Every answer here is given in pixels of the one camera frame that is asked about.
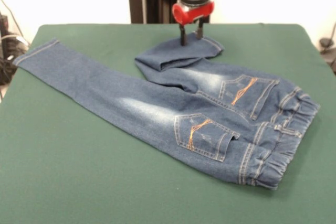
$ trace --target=jeans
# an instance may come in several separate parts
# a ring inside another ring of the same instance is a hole
[[[241,185],[276,189],[319,105],[278,76],[213,63],[223,46],[178,39],[138,55],[147,80],[52,40],[14,64],[87,110],[190,167]]]

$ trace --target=black cable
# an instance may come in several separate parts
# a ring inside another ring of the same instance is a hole
[[[329,44],[328,44],[327,47],[330,47],[330,46],[331,46],[332,38],[333,38],[334,35],[335,35],[335,29],[336,29],[336,22],[335,22],[335,24],[334,24],[334,28],[332,29],[332,33],[331,33],[331,36],[330,36]]]
[[[26,47],[16,40],[14,37],[9,37],[2,41],[7,46],[7,56],[0,58],[0,85],[11,82],[17,67],[12,63],[17,57],[26,53]]]
[[[23,33],[22,33],[22,31],[21,31],[21,29],[20,29],[18,23],[16,22],[16,19],[15,19],[13,13],[12,13],[12,10],[9,9],[9,7],[6,5],[6,3],[5,3],[3,0],[0,0],[0,1],[1,1],[1,2],[4,4],[4,6],[8,9],[9,13],[11,14],[11,16],[12,16],[12,18],[13,18],[13,20],[14,20],[15,25],[17,26],[17,29],[18,29],[19,32],[20,32],[20,35],[23,37]]]
[[[6,35],[6,36],[1,37],[1,41],[4,41],[4,40],[6,40],[6,39],[16,39],[17,41],[22,42],[21,40],[19,40],[19,39],[17,38],[17,36],[21,37],[21,38],[25,41],[24,44],[26,44],[28,47],[31,46],[31,44],[30,44],[28,41],[26,41],[26,39],[25,39],[24,37],[22,37],[21,35],[18,35],[18,34],[12,34],[12,33],[10,33],[10,34],[8,34],[8,35]]]
[[[335,62],[336,62],[336,57],[335,57],[334,60],[330,63],[330,66],[333,67],[334,64],[335,64]]]

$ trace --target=table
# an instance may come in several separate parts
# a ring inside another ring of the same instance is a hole
[[[202,174],[88,112],[18,69],[0,104],[0,223],[334,223],[336,78],[298,25],[205,25],[213,59],[287,78],[321,109],[278,190]],[[142,78],[134,57],[176,25],[43,25],[112,69]]]

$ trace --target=pant leg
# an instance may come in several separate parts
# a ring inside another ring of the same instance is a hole
[[[237,182],[236,158],[243,155],[247,143],[228,148],[240,133],[224,122],[244,120],[235,112],[179,87],[113,71],[56,40],[20,56],[14,64],[183,163],[221,180]]]

